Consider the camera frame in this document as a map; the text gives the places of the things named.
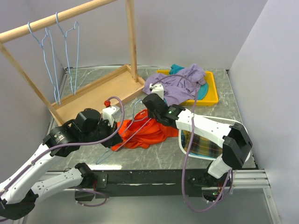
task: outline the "wooden rack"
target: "wooden rack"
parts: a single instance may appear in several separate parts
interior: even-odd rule
[[[58,13],[58,21],[65,21],[74,16],[86,13],[114,1],[117,0],[92,0],[85,4]],[[103,104],[104,101],[112,95],[118,96],[124,103],[126,103],[141,93],[145,81],[137,74],[134,0],[126,0],[126,11],[131,66],[125,64],[119,69],[116,69],[104,77],[99,78],[98,80],[79,89],[76,95],[70,94],[64,97],[61,99],[61,105],[57,105],[56,103],[51,104],[48,101],[48,99],[32,82],[25,70],[3,45],[8,41],[30,34],[28,25],[23,25],[21,27],[1,33],[0,52],[8,59],[8,61],[26,80],[28,85],[33,89],[38,97],[46,104],[56,122],[59,125],[62,125],[66,121],[74,119],[78,112],[84,110],[85,108],[93,108],[101,111],[105,107]],[[32,32],[35,32],[54,24],[56,24],[56,15],[51,15],[30,23],[30,27]]]

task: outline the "yellow bin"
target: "yellow bin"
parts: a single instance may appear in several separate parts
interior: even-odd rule
[[[157,70],[157,73],[169,75],[169,70]],[[209,89],[207,91],[206,96],[202,100],[197,100],[196,102],[197,106],[213,106],[219,101],[213,72],[206,71],[205,81],[208,83]],[[181,105],[193,105],[193,104],[194,104],[194,99],[189,99],[181,103]]]

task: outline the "teal cloth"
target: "teal cloth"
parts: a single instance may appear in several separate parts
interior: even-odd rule
[[[184,69],[184,67],[181,67],[181,66],[179,66],[177,64],[173,64],[171,66],[170,71],[169,71],[169,75],[177,74],[182,69]],[[199,91],[198,91],[198,97],[197,97],[197,99],[198,100],[202,100],[206,96],[208,90],[209,90],[208,83],[203,84],[202,86],[200,86]]]

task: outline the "table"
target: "table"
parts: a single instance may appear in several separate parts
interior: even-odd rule
[[[113,71],[116,67],[91,67],[78,69],[77,84],[83,87],[101,76]],[[147,77],[154,74],[159,68],[139,67],[138,74],[146,80]],[[214,106],[197,106],[196,114],[235,119],[242,122],[240,112],[235,100],[235,96],[224,69],[211,69],[213,72],[217,87],[219,102]],[[71,69],[71,74],[75,74],[75,69]],[[62,97],[71,93],[70,74],[66,72],[62,84]],[[142,93],[140,96],[125,105],[125,119],[132,119],[133,105],[139,99],[146,96]],[[136,106],[135,111],[145,109],[142,104]],[[57,124],[52,119],[49,130]],[[107,151],[102,145],[84,146],[71,153],[67,158],[55,164],[50,171],[64,171],[67,168],[74,167],[79,162],[85,162],[93,170],[160,170],[160,169],[182,169],[185,154],[179,148],[178,138],[168,138],[166,141],[152,145],[148,149],[122,149],[110,155],[110,151],[105,156],[110,155],[101,164],[96,165],[98,159]],[[210,161],[189,158],[188,168],[205,169]],[[248,161],[244,163],[243,168],[256,168],[254,157],[251,154]]]

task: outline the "orange cloth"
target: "orange cloth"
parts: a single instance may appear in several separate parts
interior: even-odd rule
[[[148,116],[148,111],[143,110],[136,114],[134,120],[140,120]],[[123,142],[131,137],[149,118],[142,121],[135,121],[130,128],[122,135]],[[121,135],[123,131],[131,124],[132,120],[125,120],[119,130]],[[158,123],[155,119],[151,119],[136,135],[134,135],[125,145],[126,148],[148,148],[150,145],[165,141],[167,137],[177,137],[178,130],[173,127],[166,127]],[[117,144],[111,149],[115,151],[120,145]]]

